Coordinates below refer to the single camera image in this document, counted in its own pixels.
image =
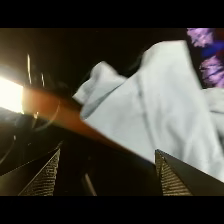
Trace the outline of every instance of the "cloth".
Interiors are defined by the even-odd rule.
[[[224,182],[224,118],[213,112],[224,112],[224,90],[211,92],[201,90],[185,41],[170,41],[146,51],[128,79],[97,64],[73,97],[84,122],[138,156],[154,163],[160,149]]]

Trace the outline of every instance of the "bright light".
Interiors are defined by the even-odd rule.
[[[0,78],[0,107],[16,113],[23,113],[22,96],[23,86]]]

